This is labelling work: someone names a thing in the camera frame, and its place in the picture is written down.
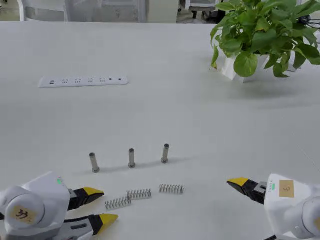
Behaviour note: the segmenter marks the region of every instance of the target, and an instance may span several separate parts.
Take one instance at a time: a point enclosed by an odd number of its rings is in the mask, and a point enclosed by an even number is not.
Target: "coil spring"
[[[135,189],[126,191],[127,198],[134,199],[148,199],[151,197],[151,189]]]
[[[160,184],[159,192],[183,194],[185,187],[183,185],[176,184]]]
[[[118,209],[131,204],[131,198],[122,196],[104,202],[106,209]]]

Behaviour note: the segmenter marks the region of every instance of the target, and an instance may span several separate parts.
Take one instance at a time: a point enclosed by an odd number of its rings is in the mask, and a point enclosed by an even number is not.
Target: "metal pin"
[[[168,162],[168,151],[169,151],[169,144],[166,143],[163,146],[163,152],[162,152],[162,158],[161,158],[161,162],[163,164],[166,164]]]
[[[129,149],[129,168],[133,169],[136,164],[135,164],[135,150],[133,148]]]
[[[90,158],[91,165],[92,165],[92,172],[94,172],[94,173],[99,172],[100,168],[98,167],[95,153],[94,152],[90,152],[89,153],[89,158]]]

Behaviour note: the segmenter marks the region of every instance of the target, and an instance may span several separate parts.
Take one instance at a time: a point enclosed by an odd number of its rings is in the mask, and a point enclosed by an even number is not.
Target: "power strip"
[[[127,84],[125,76],[75,76],[75,77],[48,77],[41,78],[39,88],[79,87]]]

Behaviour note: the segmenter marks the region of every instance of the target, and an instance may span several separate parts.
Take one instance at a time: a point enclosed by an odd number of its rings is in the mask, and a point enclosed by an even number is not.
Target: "chair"
[[[197,17],[197,12],[210,12],[216,9],[216,0],[180,0],[179,4],[191,10],[193,19]]]
[[[66,22],[65,0],[17,0],[20,21]]]
[[[70,21],[133,22],[146,21],[146,0],[65,0]]]

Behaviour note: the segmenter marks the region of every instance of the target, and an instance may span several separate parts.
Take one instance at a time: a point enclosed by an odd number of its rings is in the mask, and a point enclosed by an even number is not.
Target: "white table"
[[[0,22],[0,189],[47,171],[109,198],[152,188],[151,199],[110,211],[119,218],[101,240],[271,236],[263,206],[225,181],[280,173],[320,183],[320,69],[306,63],[288,79],[267,71],[231,82],[209,67],[211,27]],[[110,73],[129,84],[38,88],[42,76]],[[185,193],[158,193],[160,183],[184,184]],[[100,199],[68,217],[105,212]]]

